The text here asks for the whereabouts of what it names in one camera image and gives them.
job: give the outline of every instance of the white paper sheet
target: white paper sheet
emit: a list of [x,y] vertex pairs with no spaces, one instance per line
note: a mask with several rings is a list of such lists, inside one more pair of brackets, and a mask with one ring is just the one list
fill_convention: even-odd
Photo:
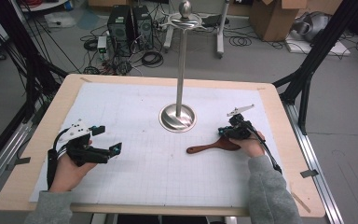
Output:
[[[123,145],[119,156],[99,164],[73,190],[74,203],[247,207],[249,158],[243,151],[214,148],[189,155],[186,149],[215,142],[217,129],[229,125],[227,113],[254,104],[242,114],[263,132],[282,167],[258,91],[184,88],[183,102],[197,114],[186,133],[168,132],[158,121],[160,110],[175,100],[176,87],[82,86],[62,129],[83,119],[106,126],[105,133],[91,137],[94,147]],[[46,164],[30,202],[47,188]]]

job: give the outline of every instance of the wooden spoon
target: wooden spoon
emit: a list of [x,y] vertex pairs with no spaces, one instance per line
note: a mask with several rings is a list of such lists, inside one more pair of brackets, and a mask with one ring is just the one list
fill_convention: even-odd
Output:
[[241,148],[240,146],[235,145],[234,143],[230,142],[227,137],[221,136],[219,138],[219,140],[217,140],[215,143],[212,143],[210,145],[205,145],[205,146],[189,147],[186,150],[186,152],[188,154],[193,154],[193,153],[201,152],[205,149],[214,148],[214,147],[218,147],[218,148],[228,150],[228,151],[235,151],[235,150],[238,150]]

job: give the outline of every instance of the cardboard box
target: cardboard box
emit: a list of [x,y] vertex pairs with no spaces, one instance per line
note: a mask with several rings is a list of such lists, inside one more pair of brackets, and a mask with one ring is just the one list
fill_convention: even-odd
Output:
[[283,41],[300,8],[307,0],[255,0],[249,22],[255,33],[265,41]]
[[251,13],[251,6],[234,4],[234,0],[229,1],[229,7],[227,14],[231,16],[246,16],[248,17]]
[[114,5],[131,5],[131,0],[89,0],[90,7],[112,7]]
[[298,11],[298,16],[304,12],[321,11],[329,15],[334,15],[342,0],[308,0],[307,7]]

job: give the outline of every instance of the human hand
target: human hand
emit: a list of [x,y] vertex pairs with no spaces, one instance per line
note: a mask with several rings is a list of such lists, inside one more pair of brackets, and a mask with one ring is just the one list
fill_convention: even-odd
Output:
[[97,163],[87,162],[78,167],[71,158],[65,153],[58,160],[54,181],[48,191],[65,192],[74,189],[89,170],[94,168]]
[[[257,134],[265,140],[265,137],[261,132],[257,132]],[[251,158],[264,156],[264,148],[260,145],[260,142],[254,133],[247,139],[237,140],[230,138],[229,141],[243,148],[245,153]]]

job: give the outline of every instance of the wooden table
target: wooden table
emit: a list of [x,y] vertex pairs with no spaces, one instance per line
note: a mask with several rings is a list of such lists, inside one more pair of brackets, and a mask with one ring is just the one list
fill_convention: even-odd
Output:
[[[0,192],[0,210],[34,210],[35,203],[29,203],[35,182],[39,177],[47,150],[57,136],[77,93],[85,82],[142,84],[176,86],[176,79],[154,77],[104,77],[70,75],[62,83],[57,95],[37,127],[34,136],[24,150],[22,157],[31,157],[31,162],[17,165]],[[281,100],[271,84],[228,82],[211,80],[185,80],[186,87],[237,89],[258,91],[263,101],[270,129],[279,149],[280,157],[289,180],[291,193],[302,217],[323,217],[325,214],[320,196],[311,177],[303,178],[300,172],[308,170],[295,134],[282,107]],[[245,209],[215,207],[178,207],[112,204],[73,204],[74,212],[131,213],[160,215],[205,215],[205,216],[248,216]]]

